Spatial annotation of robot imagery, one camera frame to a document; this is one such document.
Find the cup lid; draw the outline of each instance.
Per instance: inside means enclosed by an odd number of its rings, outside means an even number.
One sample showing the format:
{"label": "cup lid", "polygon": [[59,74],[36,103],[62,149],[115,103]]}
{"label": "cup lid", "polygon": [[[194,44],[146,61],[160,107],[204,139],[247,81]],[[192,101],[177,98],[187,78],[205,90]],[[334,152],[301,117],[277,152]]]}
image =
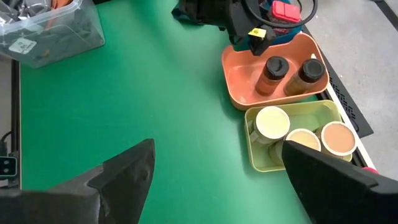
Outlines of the cup lid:
{"label": "cup lid", "polygon": [[266,106],[258,112],[255,127],[266,138],[280,139],[289,132],[290,119],[279,107]]}
{"label": "cup lid", "polygon": [[357,145],[353,130],[340,121],[330,122],[322,128],[321,141],[336,156],[352,154]]}

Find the orange object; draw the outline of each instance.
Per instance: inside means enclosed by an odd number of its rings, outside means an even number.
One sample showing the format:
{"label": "orange object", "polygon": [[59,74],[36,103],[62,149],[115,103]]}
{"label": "orange object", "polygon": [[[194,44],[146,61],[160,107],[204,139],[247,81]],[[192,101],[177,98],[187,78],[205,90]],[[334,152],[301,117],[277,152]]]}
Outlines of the orange object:
{"label": "orange object", "polygon": [[[51,2],[51,10],[58,9],[58,8],[63,7],[63,6],[67,6],[71,2],[72,2],[72,0],[53,0]],[[48,30],[48,29],[52,28],[53,25],[54,25],[54,22],[55,22],[55,19],[49,20],[47,25],[45,26],[45,29]]]}
{"label": "orange object", "polygon": [[[261,56],[253,56],[250,50],[236,52],[228,46],[221,57],[229,97],[232,104],[239,110],[247,110],[254,106],[269,106],[292,103],[326,90],[329,73],[301,95],[286,96],[283,89],[288,80],[297,72],[304,61],[315,54],[323,64],[323,58],[315,41],[307,34],[299,33],[287,44],[269,47]],[[267,60],[272,56],[285,58],[289,63],[289,71],[269,96],[263,96],[255,90],[256,83]]]}

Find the spice jar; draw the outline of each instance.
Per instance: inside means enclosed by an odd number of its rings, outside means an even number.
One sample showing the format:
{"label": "spice jar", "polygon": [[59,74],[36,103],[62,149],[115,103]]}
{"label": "spice jar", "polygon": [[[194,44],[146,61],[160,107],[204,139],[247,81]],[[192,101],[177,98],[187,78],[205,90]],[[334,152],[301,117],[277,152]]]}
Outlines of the spice jar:
{"label": "spice jar", "polygon": [[271,95],[288,71],[289,63],[286,59],[278,56],[269,58],[257,81],[256,91],[261,95]]}
{"label": "spice jar", "polygon": [[286,83],[285,94],[294,96],[305,93],[325,75],[325,71],[325,66],[317,59],[304,61],[298,72]]}

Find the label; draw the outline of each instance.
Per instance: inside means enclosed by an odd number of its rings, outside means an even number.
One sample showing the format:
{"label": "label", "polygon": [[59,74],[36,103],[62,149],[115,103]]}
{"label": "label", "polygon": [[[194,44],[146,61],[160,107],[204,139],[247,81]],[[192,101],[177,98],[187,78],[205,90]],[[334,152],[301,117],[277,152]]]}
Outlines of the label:
{"label": "label", "polygon": [[28,54],[30,50],[37,44],[35,41],[31,41],[25,38],[18,38],[9,48],[8,50],[17,52],[20,54]]}
{"label": "label", "polygon": [[252,31],[250,31],[249,35],[253,35],[256,37],[264,38],[267,34],[266,30],[260,29],[260,28],[254,28]]}

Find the small cup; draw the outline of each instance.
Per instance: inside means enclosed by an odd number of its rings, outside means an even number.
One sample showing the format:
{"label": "small cup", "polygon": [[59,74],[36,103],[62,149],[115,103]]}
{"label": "small cup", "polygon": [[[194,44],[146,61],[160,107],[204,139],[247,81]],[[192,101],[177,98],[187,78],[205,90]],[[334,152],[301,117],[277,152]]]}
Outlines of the small cup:
{"label": "small cup", "polygon": [[257,114],[253,126],[254,131],[250,134],[250,142],[269,145],[289,132],[290,119],[279,107],[267,106]]}
{"label": "small cup", "polygon": [[330,122],[316,131],[322,145],[322,152],[342,159],[356,149],[353,130],[340,121]]}
{"label": "small cup", "polygon": [[278,165],[283,165],[282,148],[284,141],[295,141],[314,150],[321,151],[321,143],[312,131],[303,128],[295,129],[285,139],[276,142],[269,148],[269,156]]}

